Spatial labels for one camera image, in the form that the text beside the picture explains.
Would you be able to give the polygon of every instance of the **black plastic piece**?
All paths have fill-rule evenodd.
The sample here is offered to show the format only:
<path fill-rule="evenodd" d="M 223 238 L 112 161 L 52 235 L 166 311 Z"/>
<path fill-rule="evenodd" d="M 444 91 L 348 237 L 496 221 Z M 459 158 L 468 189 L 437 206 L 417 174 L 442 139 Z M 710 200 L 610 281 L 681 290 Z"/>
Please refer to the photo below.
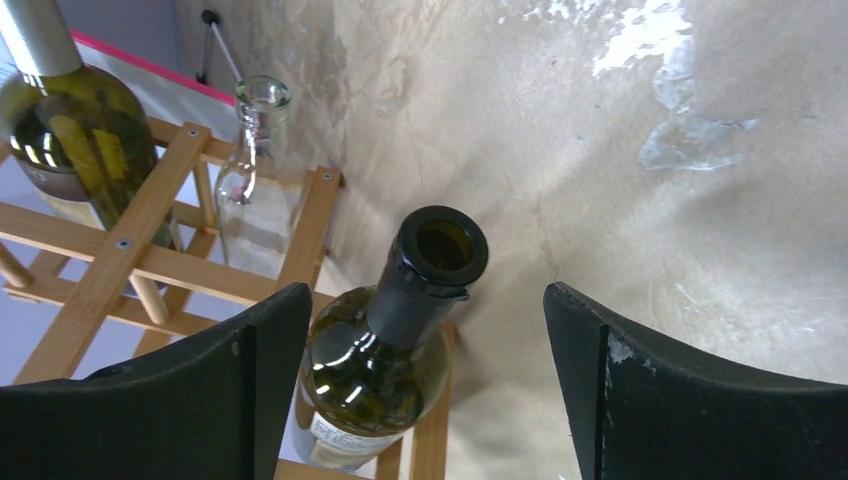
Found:
<path fill-rule="evenodd" d="M 0 478 L 272 479 L 311 310 L 293 284 L 84 380 L 0 388 Z"/>
<path fill-rule="evenodd" d="M 544 307 L 584 480 L 848 478 L 848 386 L 708 354 L 564 283 Z"/>
<path fill-rule="evenodd" d="M 200 19 L 203 20 L 203 23 L 205 23 L 206 25 L 220 23 L 221 21 L 221 19 L 218 17 L 218 14 L 212 10 L 204 10 L 200 12 Z"/>

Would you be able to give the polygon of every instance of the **bamboo wine rack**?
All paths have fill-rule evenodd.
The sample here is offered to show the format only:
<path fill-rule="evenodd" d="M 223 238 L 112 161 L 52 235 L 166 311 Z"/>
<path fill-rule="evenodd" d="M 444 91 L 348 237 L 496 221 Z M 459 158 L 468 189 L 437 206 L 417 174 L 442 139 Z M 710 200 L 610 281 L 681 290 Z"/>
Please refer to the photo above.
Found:
<path fill-rule="evenodd" d="M 21 369 L 16 384 L 73 375 L 108 317 L 145 330 L 134 356 L 168 345 L 173 336 L 188 336 L 216 322 L 185 312 L 193 292 L 253 305 L 279 288 L 303 282 L 313 288 L 313 314 L 332 297 L 315 292 L 326 249 L 324 236 L 342 186 L 332 168 L 310 171 L 308 190 L 291 246 L 276 281 L 207 260 L 218 235 L 207 163 L 221 165 L 234 145 L 213 138 L 207 127 L 182 126 L 149 118 L 156 143 L 165 147 L 115 227 L 104 232 L 8 203 L 0 203 L 0 238 L 38 248 L 29 267 L 0 243 L 4 290 L 12 298 L 61 306 L 38 346 Z M 9 156 L 0 150 L 0 162 Z M 188 174 L 194 173 L 199 207 L 175 201 Z M 181 225 L 195 229 L 184 253 L 150 245 L 169 207 Z M 78 282 L 59 275 L 69 259 L 88 262 Z M 127 280 L 139 299 L 121 295 Z M 160 295 L 155 282 L 168 285 Z M 445 327 L 454 341 L 455 331 Z M 409 478 L 439 480 L 445 476 L 450 379 L 442 398 L 413 432 Z M 376 479 L 400 476 L 401 442 L 383 452 Z M 352 475 L 279 460 L 275 479 L 343 480 Z"/>

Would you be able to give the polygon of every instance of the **beige wall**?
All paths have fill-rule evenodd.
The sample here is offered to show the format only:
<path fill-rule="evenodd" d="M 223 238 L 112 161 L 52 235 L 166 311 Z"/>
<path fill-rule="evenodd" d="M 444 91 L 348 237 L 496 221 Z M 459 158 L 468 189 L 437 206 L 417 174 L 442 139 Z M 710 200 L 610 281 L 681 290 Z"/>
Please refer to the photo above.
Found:
<path fill-rule="evenodd" d="M 293 87 L 294 148 L 346 174 L 331 249 L 351 283 L 420 205 L 488 234 L 456 312 L 448 478 L 579 478 L 554 280 L 709 352 L 848 382 L 845 2 L 180 2 L 188 71 L 209 6 L 245 71 Z"/>

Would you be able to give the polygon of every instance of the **green glass bottle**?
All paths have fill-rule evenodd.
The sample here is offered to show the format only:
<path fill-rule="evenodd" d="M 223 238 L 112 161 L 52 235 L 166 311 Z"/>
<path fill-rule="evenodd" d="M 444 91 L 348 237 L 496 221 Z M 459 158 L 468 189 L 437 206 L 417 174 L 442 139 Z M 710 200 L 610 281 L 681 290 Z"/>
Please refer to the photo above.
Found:
<path fill-rule="evenodd" d="M 0 32 L 19 70 L 0 90 L 19 165 L 56 216 L 110 230 L 157 162 L 141 103 L 83 64 L 55 0 L 0 0 Z M 171 213 L 153 243 L 182 250 Z"/>
<path fill-rule="evenodd" d="M 434 405 L 450 351 L 439 327 L 488 263 L 486 237 L 445 206 L 402 222 L 379 283 L 336 298 L 304 352 L 293 443 L 311 465 L 353 472 Z"/>

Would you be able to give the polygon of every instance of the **pink edge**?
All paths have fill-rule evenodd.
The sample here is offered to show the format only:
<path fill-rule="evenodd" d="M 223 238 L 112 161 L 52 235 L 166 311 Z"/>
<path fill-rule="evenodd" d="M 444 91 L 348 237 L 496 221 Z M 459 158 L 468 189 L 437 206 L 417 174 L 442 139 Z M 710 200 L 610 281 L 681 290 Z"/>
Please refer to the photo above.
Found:
<path fill-rule="evenodd" d="M 235 105 L 235 99 L 233 99 L 232 95 L 227 95 L 226 93 L 216 90 L 208 85 L 203 85 L 202 83 L 198 83 L 188 77 L 180 75 L 179 73 L 172 72 L 167 68 L 160 67 L 154 63 L 148 62 L 147 60 L 137 57 L 131 53 L 127 53 L 119 48 L 115 48 L 108 43 L 101 42 L 95 38 L 89 37 L 83 33 L 77 32 L 75 30 L 71 30 L 71 36 L 74 38 L 74 41 L 85 45 L 86 47 L 93 48 L 101 53 L 109 55 L 110 57 L 117 58 L 122 62 L 129 63 L 130 65 L 134 65 L 142 70 L 147 70 L 148 72 L 158 75 L 162 78 L 168 79 L 176 84 L 182 85 L 183 87 L 190 88 L 195 92 L 202 93 L 208 97 L 211 97 L 219 102 L 225 103 L 227 105 Z"/>

